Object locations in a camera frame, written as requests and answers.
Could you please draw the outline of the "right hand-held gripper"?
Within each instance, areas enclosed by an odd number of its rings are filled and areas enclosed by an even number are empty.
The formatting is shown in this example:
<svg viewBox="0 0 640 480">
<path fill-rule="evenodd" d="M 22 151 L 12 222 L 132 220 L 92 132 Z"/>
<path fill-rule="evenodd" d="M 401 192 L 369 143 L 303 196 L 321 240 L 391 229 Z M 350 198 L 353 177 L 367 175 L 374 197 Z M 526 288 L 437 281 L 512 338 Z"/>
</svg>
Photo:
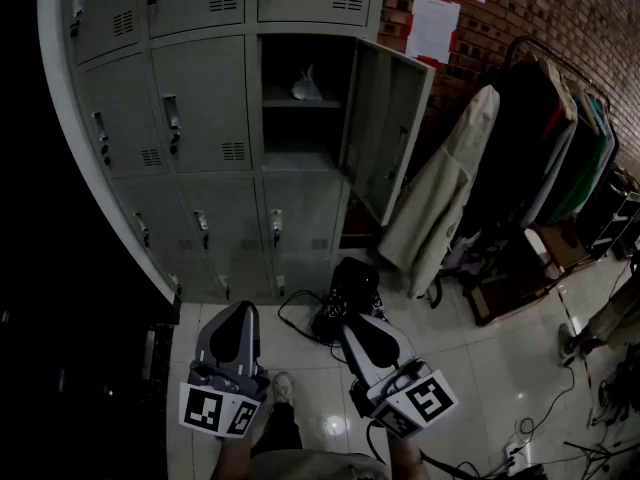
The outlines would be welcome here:
<svg viewBox="0 0 640 480">
<path fill-rule="evenodd" d="M 356 377 L 350 396 L 359 415 L 393 435 L 409 438 L 458 406 L 442 372 L 431 369 L 388 321 L 348 316 L 339 326 L 339 343 Z"/>
</svg>

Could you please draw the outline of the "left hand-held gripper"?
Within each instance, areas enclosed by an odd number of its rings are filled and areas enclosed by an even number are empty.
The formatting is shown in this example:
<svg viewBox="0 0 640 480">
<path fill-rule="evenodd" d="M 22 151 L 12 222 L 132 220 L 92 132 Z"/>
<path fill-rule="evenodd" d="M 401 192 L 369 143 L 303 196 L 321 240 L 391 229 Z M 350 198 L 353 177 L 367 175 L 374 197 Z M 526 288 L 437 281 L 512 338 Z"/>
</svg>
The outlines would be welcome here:
<svg viewBox="0 0 640 480">
<path fill-rule="evenodd" d="M 249 301 L 224 308 L 198 335 L 178 423 L 220 439 L 244 437 L 270 385 L 259 357 L 257 308 Z"/>
</svg>

